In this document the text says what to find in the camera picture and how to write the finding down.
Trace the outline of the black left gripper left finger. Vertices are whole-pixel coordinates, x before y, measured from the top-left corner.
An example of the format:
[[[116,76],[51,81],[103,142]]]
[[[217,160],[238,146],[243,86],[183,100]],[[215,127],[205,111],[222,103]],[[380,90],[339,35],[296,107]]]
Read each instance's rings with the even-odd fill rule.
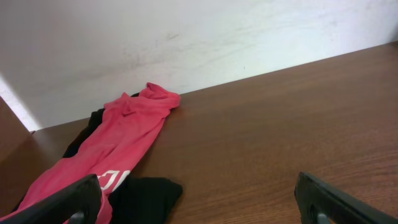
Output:
[[[101,189],[91,174],[53,195],[1,220],[2,224],[95,223],[101,208]]]

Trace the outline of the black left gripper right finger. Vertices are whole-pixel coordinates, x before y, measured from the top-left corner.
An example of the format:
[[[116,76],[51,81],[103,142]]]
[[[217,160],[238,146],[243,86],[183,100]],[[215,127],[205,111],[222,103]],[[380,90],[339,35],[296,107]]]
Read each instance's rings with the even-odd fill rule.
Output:
[[[304,224],[397,224],[396,218],[307,172],[299,173],[294,195]]]

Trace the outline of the red orange t-shirt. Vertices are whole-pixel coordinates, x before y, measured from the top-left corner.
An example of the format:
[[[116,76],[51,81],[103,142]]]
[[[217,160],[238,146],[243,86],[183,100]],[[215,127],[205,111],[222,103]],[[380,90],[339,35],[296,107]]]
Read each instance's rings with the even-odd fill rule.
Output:
[[[148,83],[137,96],[123,93],[105,104],[102,123],[83,141],[77,152],[60,159],[29,187],[23,201],[10,217],[72,183],[94,174],[101,188],[97,223],[109,223],[112,208],[108,195],[130,174],[155,141],[180,95]]]

